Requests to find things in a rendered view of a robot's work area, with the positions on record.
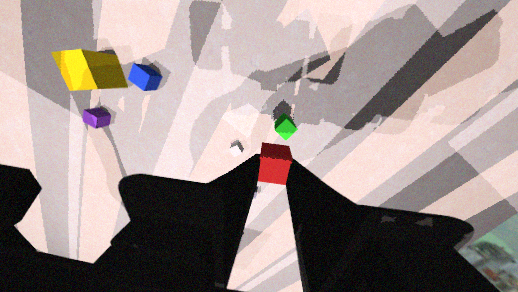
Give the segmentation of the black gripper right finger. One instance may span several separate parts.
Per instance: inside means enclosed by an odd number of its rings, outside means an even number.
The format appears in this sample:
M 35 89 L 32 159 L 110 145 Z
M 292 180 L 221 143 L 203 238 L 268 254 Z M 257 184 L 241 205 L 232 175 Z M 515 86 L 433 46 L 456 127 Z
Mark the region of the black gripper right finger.
M 330 292 L 369 238 L 458 251 L 474 235 L 473 226 L 456 217 L 358 205 L 295 159 L 286 190 L 303 292 Z

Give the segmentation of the red block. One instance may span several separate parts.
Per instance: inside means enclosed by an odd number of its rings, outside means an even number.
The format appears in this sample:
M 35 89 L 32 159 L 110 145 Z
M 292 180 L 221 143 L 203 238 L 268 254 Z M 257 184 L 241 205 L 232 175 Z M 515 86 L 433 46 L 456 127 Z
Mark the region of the red block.
M 286 185 L 293 161 L 289 146 L 262 142 L 260 160 L 259 182 Z

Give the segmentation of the yellow block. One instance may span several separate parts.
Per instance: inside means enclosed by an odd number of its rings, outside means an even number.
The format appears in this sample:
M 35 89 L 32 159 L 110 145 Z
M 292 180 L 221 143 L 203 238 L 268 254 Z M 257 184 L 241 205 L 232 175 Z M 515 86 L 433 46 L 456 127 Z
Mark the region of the yellow block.
M 89 50 L 52 52 L 69 90 L 128 87 L 118 55 Z

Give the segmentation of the blue block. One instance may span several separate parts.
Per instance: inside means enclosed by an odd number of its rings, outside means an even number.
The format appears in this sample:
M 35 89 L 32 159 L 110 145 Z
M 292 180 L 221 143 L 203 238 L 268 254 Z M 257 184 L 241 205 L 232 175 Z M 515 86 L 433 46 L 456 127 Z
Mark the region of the blue block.
M 143 91 L 157 90 L 163 76 L 148 65 L 133 63 L 128 80 Z

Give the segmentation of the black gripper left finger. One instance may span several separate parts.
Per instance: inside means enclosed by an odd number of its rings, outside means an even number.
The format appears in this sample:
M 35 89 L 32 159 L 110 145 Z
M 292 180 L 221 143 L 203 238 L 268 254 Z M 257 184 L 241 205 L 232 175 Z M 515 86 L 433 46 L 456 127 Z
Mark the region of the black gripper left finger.
M 212 231 L 215 286 L 227 288 L 250 211 L 260 169 L 255 154 L 208 182 L 131 174 L 118 182 L 129 219 L 206 227 Z

